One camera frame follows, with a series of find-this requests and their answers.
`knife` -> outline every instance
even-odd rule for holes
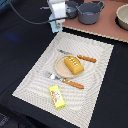
[[[63,50],[60,50],[60,49],[57,49],[57,51],[65,54],[65,55],[68,55],[68,54],[75,55],[73,53],[66,52],[66,51],[63,51]],[[83,59],[83,60],[90,61],[90,62],[93,62],[93,63],[96,62],[96,59],[93,59],[93,58],[90,58],[90,57],[86,57],[86,56],[82,56],[82,55],[75,55],[75,56],[77,56],[79,59]]]

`wooden handle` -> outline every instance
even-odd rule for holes
[[[86,57],[86,56],[77,55],[77,57],[78,57],[79,59],[87,60],[87,61],[90,61],[90,62],[93,62],[93,63],[96,62],[96,59],[89,58],[89,57]]]
[[[74,86],[76,88],[79,88],[79,89],[84,89],[84,86],[83,85],[78,84],[78,83],[75,83],[75,82],[72,82],[72,81],[67,80],[67,79],[63,79],[62,82],[66,83],[66,84],[69,84],[71,86]]]

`pot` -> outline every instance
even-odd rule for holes
[[[128,30],[128,4],[117,9],[118,22],[122,28]]]
[[[100,1],[98,4],[88,2],[77,7],[78,19],[83,24],[94,24],[98,21],[100,12],[104,8],[104,2]]]
[[[79,6],[78,3],[74,1],[65,1],[66,4],[66,14],[69,18],[75,18],[78,15],[78,10],[76,6]]]

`cable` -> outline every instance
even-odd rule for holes
[[[36,22],[31,22],[31,21],[28,21],[27,19],[23,18],[16,10],[15,8],[13,7],[13,5],[11,4],[10,0],[7,0],[9,5],[11,6],[11,8],[13,9],[13,11],[24,21],[30,23],[30,24],[35,24],[35,25],[41,25],[41,24],[47,24],[49,22],[52,22],[52,21],[56,21],[56,20],[61,20],[61,19],[70,19],[69,17],[62,17],[62,18],[56,18],[56,19],[53,19],[53,20],[48,20],[48,21],[45,21],[45,22],[41,22],[41,23],[36,23]]]

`bowl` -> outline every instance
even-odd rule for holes
[[[128,30],[128,4],[123,5],[117,9],[116,15],[120,26]]]

